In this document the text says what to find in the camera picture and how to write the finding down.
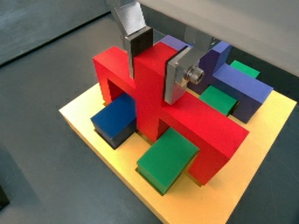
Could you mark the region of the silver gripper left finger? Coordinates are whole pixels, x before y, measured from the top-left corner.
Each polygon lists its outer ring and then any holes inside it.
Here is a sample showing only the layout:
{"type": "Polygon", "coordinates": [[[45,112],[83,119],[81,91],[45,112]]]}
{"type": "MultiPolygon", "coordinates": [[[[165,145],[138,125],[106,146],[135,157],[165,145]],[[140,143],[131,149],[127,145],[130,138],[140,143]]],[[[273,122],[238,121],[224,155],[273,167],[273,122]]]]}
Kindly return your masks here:
{"type": "Polygon", "coordinates": [[[127,55],[129,76],[134,78],[134,56],[153,45],[153,29],[145,25],[140,3],[106,0],[115,25],[121,31],[122,47],[127,55]]]}

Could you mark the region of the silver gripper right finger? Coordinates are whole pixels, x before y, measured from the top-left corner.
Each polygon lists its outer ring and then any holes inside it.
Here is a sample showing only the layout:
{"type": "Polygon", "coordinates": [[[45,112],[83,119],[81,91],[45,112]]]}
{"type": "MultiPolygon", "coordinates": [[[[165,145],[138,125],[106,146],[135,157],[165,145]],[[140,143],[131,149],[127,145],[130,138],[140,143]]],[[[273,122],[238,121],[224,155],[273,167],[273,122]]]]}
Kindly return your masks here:
{"type": "Polygon", "coordinates": [[[197,85],[205,74],[198,67],[200,58],[210,49],[213,37],[186,26],[182,40],[166,35],[162,43],[176,50],[165,62],[164,101],[173,104],[185,93],[189,83],[197,85]]]}

